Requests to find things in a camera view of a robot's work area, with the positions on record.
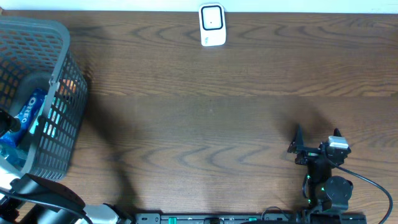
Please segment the blue Oreo cookie pack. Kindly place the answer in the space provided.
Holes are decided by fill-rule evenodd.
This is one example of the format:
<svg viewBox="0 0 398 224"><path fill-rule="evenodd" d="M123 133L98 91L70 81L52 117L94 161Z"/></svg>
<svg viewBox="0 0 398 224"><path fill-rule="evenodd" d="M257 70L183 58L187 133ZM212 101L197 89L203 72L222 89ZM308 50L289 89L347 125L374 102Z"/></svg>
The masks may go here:
<svg viewBox="0 0 398 224"><path fill-rule="evenodd" d="M30 124L33 122L35 115L40 110L46 96L47 92L40 88L36 88L32 92L20 112L15 116L15 118L21 122L20 130L16 132L8 131L1 137L2 144L6 144L10 147L17 147L21 139L27 133Z"/></svg>

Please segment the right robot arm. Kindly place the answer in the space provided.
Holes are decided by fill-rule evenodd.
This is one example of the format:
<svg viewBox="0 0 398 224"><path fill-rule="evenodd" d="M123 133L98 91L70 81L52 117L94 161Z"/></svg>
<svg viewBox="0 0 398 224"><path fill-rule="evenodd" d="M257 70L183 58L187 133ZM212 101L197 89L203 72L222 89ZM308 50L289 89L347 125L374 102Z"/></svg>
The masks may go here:
<svg viewBox="0 0 398 224"><path fill-rule="evenodd" d="M332 174L332 169L342 165L351 152L340 131L335 129L318 147L308 147L299 126L287 152L297 155L297 165L307 167L302 192L308 199L308 208L295 212L294 220L297 223L343 223L353 184Z"/></svg>

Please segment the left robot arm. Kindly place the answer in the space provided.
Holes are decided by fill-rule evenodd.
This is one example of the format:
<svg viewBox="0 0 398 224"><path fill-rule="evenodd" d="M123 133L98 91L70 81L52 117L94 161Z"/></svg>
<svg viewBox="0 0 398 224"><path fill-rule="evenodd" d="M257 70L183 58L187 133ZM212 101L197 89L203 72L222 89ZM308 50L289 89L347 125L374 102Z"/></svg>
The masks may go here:
<svg viewBox="0 0 398 224"><path fill-rule="evenodd" d="M32 174L11 182L10 190L1 190L1 222L17 217L17 207L24 202L35 203L21 223L135 223L136 218L115 205L88 206L66 186Z"/></svg>

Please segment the teal mouthwash bottle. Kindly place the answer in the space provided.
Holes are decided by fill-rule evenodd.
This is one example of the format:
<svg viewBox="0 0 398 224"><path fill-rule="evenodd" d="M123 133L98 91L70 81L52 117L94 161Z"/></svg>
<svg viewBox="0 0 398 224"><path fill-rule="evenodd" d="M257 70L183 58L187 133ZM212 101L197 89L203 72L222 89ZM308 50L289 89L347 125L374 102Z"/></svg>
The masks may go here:
<svg viewBox="0 0 398 224"><path fill-rule="evenodd" d="M10 147L7 144L1 145L1 156L17 168L24 167L27 159L27 153L25 151Z"/></svg>

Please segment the mint green wipes pack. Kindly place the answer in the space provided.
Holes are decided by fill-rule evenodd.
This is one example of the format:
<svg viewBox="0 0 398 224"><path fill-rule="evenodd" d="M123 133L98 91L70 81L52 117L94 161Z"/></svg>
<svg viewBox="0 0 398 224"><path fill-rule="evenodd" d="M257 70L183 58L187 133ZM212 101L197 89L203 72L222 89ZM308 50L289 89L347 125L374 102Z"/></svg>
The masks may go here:
<svg viewBox="0 0 398 224"><path fill-rule="evenodd" d="M55 105L56 109L59 109L60 112L64 113L67 110L67 106L63 102L61 102L61 100L57 97L53 98L52 105ZM42 104L42 106L40 107L38 112L35 114L34 122L33 122L33 124L31 124L31 126L29 128L30 134L34 134L36 131L36 128L39 126L39 116L42 115L43 110L44 110L44 104ZM51 122L53 122L55 124L59 124L60 121L62 120L62 116L60 115L60 113L53 111L53 109L51 109L51 108L50 108L47 118L50 119ZM54 125L46 122L43 132L50 135L52 138L54 138L56 136L57 129Z"/></svg>

